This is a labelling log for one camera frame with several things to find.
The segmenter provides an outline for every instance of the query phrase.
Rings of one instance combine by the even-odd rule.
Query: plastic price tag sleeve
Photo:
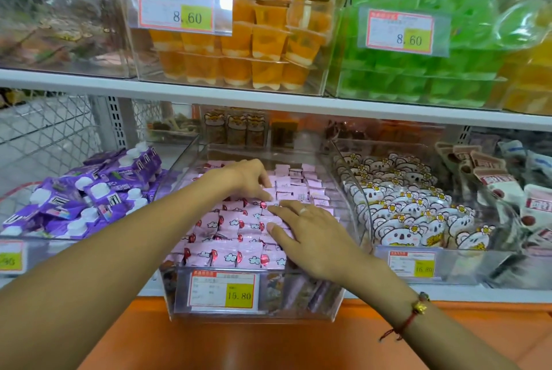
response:
[[[389,267],[399,277],[435,277],[435,252],[390,251]]]
[[[26,271],[26,257],[23,241],[0,241],[0,273],[23,274]]]
[[[441,14],[360,7],[358,47],[448,56],[450,28]]]
[[[196,270],[191,274],[188,306],[253,311],[256,284],[254,273]]]
[[[130,0],[135,28],[232,35],[233,0]]]

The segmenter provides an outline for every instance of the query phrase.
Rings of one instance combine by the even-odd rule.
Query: person's right hand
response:
[[[292,228],[296,240],[280,226],[269,223],[267,229],[272,238],[314,278],[343,285],[352,267],[366,257],[345,228],[320,207],[283,200],[280,207],[269,206],[268,210]]]

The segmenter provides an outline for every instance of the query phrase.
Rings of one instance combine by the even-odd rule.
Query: hand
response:
[[[211,171],[220,171],[224,176],[221,179],[230,185],[231,194],[228,195],[238,194],[243,197],[258,198],[264,202],[272,201],[271,195],[263,190],[263,187],[272,187],[271,180],[263,163],[258,159],[234,162],[224,168]]]
[[[320,207],[283,200],[280,207],[269,206],[268,210],[292,228],[296,240],[273,223],[268,224],[268,232],[287,256],[314,278],[343,285],[351,269],[366,258],[345,228]]]

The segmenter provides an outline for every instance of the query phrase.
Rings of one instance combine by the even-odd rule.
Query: yellow price sticker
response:
[[[182,28],[199,32],[212,32],[212,8],[200,5],[183,5]]]
[[[405,28],[403,49],[431,53],[431,30]]]
[[[254,284],[229,283],[226,285],[227,308],[252,309]]]
[[[21,271],[23,269],[23,255],[21,252],[0,253],[0,271]]]
[[[434,260],[416,260],[414,264],[414,277],[433,278],[435,275]]]

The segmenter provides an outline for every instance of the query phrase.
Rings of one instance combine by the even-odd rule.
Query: forearm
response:
[[[365,272],[345,277],[343,285],[392,327],[400,327],[410,316],[418,294],[382,260],[365,256],[360,262]],[[403,337],[432,370],[519,370],[432,304],[428,304],[424,315],[414,318]]]
[[[180,238],[230,194],[220,179],[205,174],[0,290],[0,326],[10,328],[0,367],[77,368]]]

